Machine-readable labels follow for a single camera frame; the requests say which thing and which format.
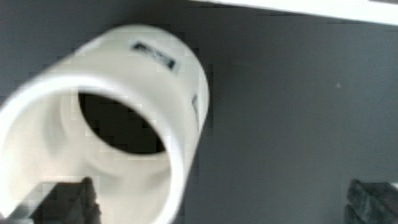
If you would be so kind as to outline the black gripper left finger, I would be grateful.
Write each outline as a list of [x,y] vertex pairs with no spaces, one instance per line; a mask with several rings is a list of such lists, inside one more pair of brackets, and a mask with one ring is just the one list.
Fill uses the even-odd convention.
[[40,183],[12,213],[12,224],[101,224],[92,179]]

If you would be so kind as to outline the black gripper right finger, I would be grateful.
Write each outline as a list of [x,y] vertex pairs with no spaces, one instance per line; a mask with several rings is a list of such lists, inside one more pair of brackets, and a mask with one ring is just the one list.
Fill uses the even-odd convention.
[[343,224],[398,224],[398,189],[387,182],[351,180]]

